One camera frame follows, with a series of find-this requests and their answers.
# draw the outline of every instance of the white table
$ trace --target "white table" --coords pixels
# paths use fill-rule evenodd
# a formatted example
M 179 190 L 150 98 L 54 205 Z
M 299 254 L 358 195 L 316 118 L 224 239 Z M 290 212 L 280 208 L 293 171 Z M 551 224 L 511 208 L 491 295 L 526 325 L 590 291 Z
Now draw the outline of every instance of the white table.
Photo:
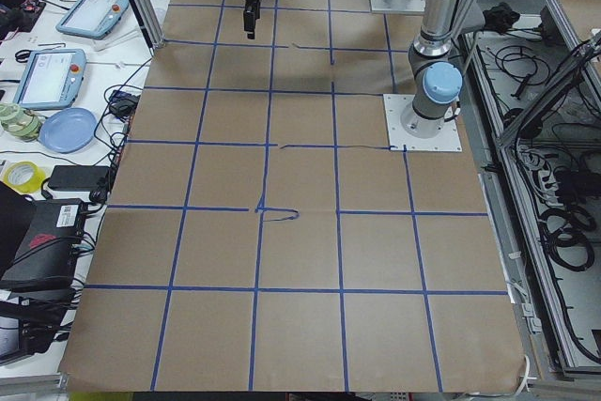
M 68 6 L 59 0 L 51 0 L 60 5 Z M 169 0 L 151 0 L 155 8 L 167 9 Z M 40 50 L 44 47 L 38 47 L 38 44 L 49 42 L 64 42 L 67 48 L 78 48 L 85 52 L 87 66 L 85 69 L 85 77 L 82 83 L 79 95 L 72 106 L 82 107 L 91 111 L 94 116 L 99 119 L 106 103 L 103 98 L 103 93 L 106 88 L 111 85 L 123 84 L 144 62 L 151 57 L 151 52 L 146 46 L 146 42 L 142 38 L 141 33 L 138 33 L 134 38 L 120 43 L 119 45 L 109 47 L 103 51 L 96 51 L 94 41 L 92 39 L 84 39 L 79 37 L 63 35 L 56 31 L 55 26 L 60 21 L 65 11 L 48 5 L 38 22 L 30 33 L 20 33 L 14 39 L 2 43 L 0 45 L 0 79 L 20 79 L 23 75 L 25 64 L 17 63 L 14 59 L 15 52 L 21 49 Z M 134 31 L 139 32 L 138 24 L 135 20 L 131 8 L 125 13 L 121 22 L 115 27 L 113 32 L 107 39 L 114 39 Z M 147 67 L 145 65 L 133 77 L 128 85 L 143 86 L 146 79 Z M 6 91 L 3 102 L 11 102 L 16 93 L 16 84 L 0 83 L 0 89 Z M 50 116 L 55 113 L 53 111 L 40 112 L 45 116 Z M 123 123 L 114 117 L 107 117 L 104 124 L 110 132 L 123 130 Z M 106 132 L 100 131 L 99 136 L 106 139 Z M 25 143 L 9 133 L 0 129 L 0 150 L 8 153 L 0 154 L 0 160 L 8 162 L 23 162 L 30 161 L 44 169 L 49 175 L 52 168 L 57 164 L 66 164 L 53 157 L 63 157 L 77 164 L 93 164 L 106 155 L 109 148 L 98 140 L 93 139 L 84 148 L 72 152 L 70 154 L 58 154 L 46 149 L 38 142 Z M 49 157 L 44 157 L 39 154 L 17 154 L 14 152 L 43 152 Z M 86 193 L 67 193 L 61 192 L 60 197 L 81 197 L 88 200 Z M 38 193 L 34 193 L 34 197 L 41 199 Z M 101 214 L 96 215 L 86 221 L 85 230 L 92 235 L 96 235 L 100 226 Z M 76 276 L 85 276 L 91 262 L 91 255 L 81 257 L 78 260 L 75 271 Z M 74 312 L 68 312 L 65 322 L 68 322 L 74 316 Z M 24 382 L 31 377 L 50 377 L 56 375 L 58 365 L 62 359 L 66 343 L 54 343 L 50 349 L 44 354 L 36 354 L 21 361 L 0 366 L 0 378 L 24 378 Z

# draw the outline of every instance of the blue joint cap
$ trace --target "blue joint cap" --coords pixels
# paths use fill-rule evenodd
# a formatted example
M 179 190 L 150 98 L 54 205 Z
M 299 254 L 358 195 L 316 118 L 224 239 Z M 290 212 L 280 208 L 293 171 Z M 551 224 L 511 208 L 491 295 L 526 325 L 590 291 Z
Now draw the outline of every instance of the blue joint cap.
M 424 93 L 433 102 L 446 105 L 453 102 L 463 86 L 461 72 L 451 63 L 438 62 L 424 75 Z

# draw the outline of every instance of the brown paper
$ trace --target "brown paper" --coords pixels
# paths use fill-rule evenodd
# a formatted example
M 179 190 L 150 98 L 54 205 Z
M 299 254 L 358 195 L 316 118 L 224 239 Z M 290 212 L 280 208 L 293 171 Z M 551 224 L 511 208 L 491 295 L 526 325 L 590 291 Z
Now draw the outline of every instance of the brown paper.
M 387 37 L 368 0 L 264 0 L 248 41 L 222 1 L 172 0 L 187 43 L 152 62 L 69 389 L 511 392 L 523 355 L 465 136 L 388 149 L 381 95 L 414 92 L 420 20 Z

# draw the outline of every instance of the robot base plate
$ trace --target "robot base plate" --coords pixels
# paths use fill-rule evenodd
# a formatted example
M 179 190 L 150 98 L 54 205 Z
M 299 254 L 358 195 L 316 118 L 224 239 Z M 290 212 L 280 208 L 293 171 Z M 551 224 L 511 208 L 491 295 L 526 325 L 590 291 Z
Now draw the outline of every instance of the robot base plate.
M 392 13 L 419 16 L 424 14 L 425 0 L 369 0 L 372 13 Z
M 455 121 L 445 122 L 442 130 L 434 138 L 423 139 L 407 132 L 401 124 L 401 114 L 405 107 L 413 102 L 412 95 L 385 94 L 386 124 L 388 143 L 392 150 L 461 152 L 461 141 Z M 451 108 L 447 117 L 453 114 Z

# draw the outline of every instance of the yellow tape roll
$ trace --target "yellow tape roll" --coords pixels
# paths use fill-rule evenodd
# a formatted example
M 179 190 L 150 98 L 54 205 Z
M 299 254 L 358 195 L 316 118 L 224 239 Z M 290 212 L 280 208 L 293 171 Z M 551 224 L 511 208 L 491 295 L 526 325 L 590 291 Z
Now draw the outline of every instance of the yellow tape roll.
M 20 162 L 11 165 L 4 175 L 4 183 L 21 193 L 39 190 L 46 175 L 34 163 Z

